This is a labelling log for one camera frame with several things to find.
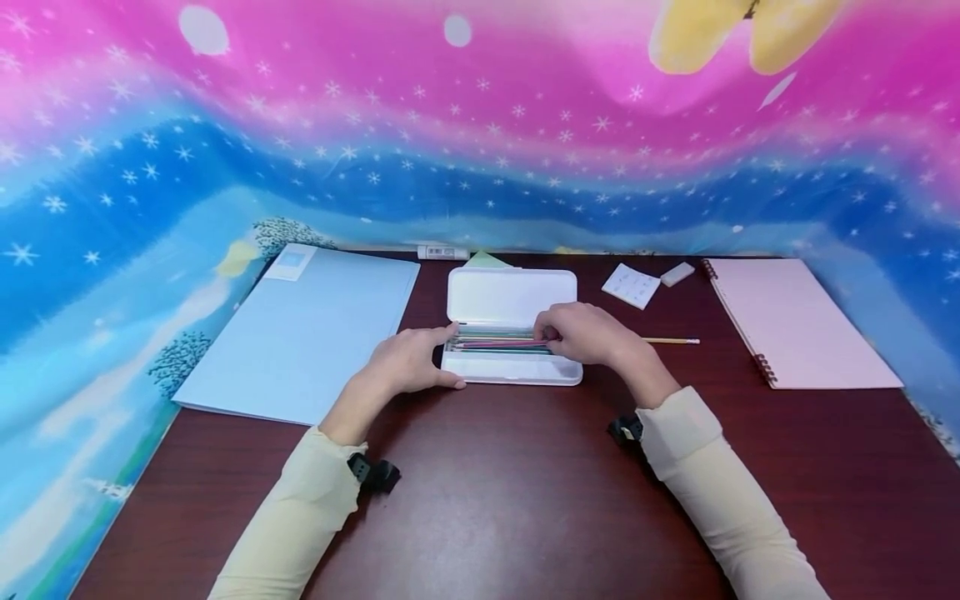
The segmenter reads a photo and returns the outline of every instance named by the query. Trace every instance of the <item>sleeve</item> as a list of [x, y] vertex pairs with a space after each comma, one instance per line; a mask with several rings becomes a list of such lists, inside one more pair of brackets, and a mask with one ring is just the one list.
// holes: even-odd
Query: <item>sleeve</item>
[[641, 445], [740, 600], [828, 600], [766, 493], [693, 388], [636, 410]]
[[233, 547], [209, 600], [296, 600], [347, 517], [360, 484], [347, 466], [367, 445], [340, 446], [310, 427]]

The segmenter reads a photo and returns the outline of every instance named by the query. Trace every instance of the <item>desk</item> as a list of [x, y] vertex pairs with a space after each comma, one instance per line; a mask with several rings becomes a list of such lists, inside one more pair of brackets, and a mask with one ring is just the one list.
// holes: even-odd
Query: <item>desk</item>
[[[658, 275], [677, 258], [503, 258], [574, 271], [581, 300], [643, 335], [703, 340], [660, 354], [716, 413], [835, 600], [960, 594], [960, 472], [900, 392], [771, 390], [700, 273], [643, 312], [600, 291], [620, 261]], [[423, 263], [404, 327], [444, 322], [460, 264]], [[732, 597], [666, 488], [605, 433], [630, 409], [598, 367], [574, 388], [395, 399], [371, 454], [403, 478], [361, 500], [304, 597]], [[302, 432], [180, 412], [74, 598], [204, 598]]]

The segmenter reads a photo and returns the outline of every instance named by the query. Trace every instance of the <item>yellow bow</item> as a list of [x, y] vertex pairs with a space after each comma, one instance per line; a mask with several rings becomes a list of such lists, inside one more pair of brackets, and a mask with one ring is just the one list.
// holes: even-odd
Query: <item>yellow bow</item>
[[844, 0], [664, 0], [650, 61], [664, 73], [696, 73], [744, 18], [753, 22], [750, 65], [779, 73], [827, 30]]

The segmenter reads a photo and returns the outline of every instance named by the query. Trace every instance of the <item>pink notebook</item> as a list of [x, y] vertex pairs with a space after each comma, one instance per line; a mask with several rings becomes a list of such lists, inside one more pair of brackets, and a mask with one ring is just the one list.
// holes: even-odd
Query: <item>pink notebook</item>
[[903, 387], [802, 260], [711, 258], [703, 263], [770, 387]]

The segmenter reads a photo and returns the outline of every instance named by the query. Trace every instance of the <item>backdrop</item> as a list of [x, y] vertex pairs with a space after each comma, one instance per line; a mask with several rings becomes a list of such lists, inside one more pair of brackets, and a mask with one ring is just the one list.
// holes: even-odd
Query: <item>backdrop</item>
[[198, 1], [0, 0], [0, 596], [286, 241], [799, 256], [956, 456], [956, 2]]

